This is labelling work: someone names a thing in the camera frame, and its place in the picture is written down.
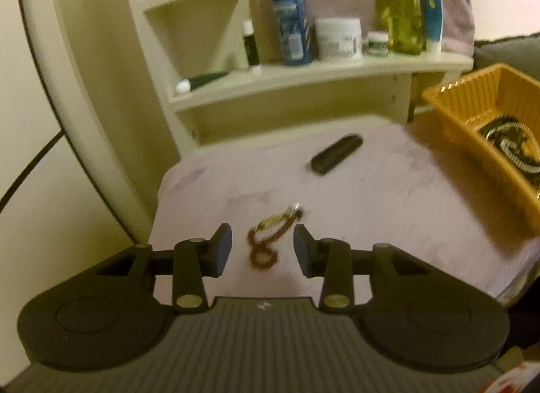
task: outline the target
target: orange tray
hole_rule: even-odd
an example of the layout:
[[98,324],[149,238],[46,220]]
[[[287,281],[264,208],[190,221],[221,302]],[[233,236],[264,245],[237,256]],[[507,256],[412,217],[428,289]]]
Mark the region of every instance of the orange tray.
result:
[[[493,119],[513,116],[540,142],[540,82],[508,65],[496,64],[428,88],[422,98],[442,114],[447,135],[480,160],[506,196],[523,210],[531,228],[540,233],[540,190],[479,133]],[[531,142],[525,143],[525,150],[540,160]]]

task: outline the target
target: bottle label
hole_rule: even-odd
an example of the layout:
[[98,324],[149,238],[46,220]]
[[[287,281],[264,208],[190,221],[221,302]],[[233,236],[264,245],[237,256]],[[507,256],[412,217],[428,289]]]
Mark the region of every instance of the bottle label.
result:
[[302,60],[304,45],[302,36],[306,32],[307,20],[299,11],[295,1],[277,2],[274,11],[279,23],[281,51],[285,59]]

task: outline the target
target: metal screw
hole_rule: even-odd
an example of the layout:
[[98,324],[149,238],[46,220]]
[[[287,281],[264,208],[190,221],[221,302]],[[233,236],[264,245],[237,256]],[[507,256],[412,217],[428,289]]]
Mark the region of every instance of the metal screw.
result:
[[176,304],[181,308],[198,308],[203,304],[203,299],[195,294],[184,294],[176,299]]
[[349,306],[350,299],[343,294],[330,294],[325,297],[324,302],[329,308],[342,309]]

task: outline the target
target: blue bottle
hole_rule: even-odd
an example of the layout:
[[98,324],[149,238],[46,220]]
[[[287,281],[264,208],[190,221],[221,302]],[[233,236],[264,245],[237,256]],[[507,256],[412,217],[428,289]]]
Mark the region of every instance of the blue bottle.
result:
[[313,61],[305,0],[273,0],[279,27],[281,57],[286,66]]

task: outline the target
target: yellow-green bottle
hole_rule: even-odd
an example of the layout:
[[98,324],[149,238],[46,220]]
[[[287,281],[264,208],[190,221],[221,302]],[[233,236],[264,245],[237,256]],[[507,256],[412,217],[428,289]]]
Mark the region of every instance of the yellow-green bottle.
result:
[[395,52],[422,52],[422,9],[420,0],[389,0],[387,7],[388,46]]

